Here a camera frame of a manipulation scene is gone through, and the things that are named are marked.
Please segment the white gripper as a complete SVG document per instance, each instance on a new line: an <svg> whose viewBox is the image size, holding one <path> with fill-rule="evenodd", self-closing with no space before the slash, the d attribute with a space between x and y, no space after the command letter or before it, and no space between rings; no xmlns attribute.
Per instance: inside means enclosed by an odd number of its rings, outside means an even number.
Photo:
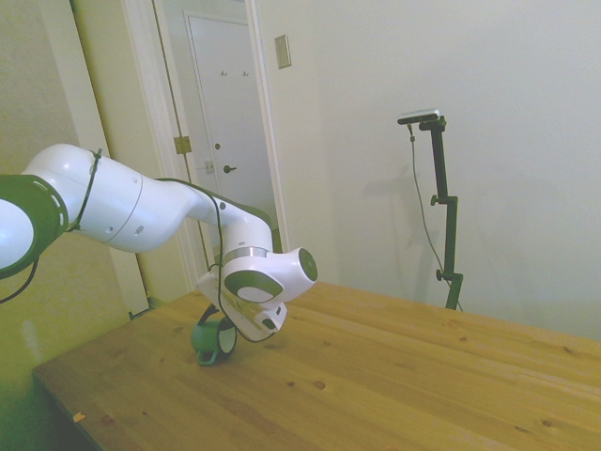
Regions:
<svg viewBox="0 0 601 451"><path fill-rule="evenodd" d="M216 269L206 272L198 280L196 287L212 303L198 320L199 327L205 325L213 315L221 311L227 318L223 318L219 322L220 331L229 330L235 325L240 333L250 341L258 342L264 339L264 331L242 312L234 298L219 285Z"/></svg>

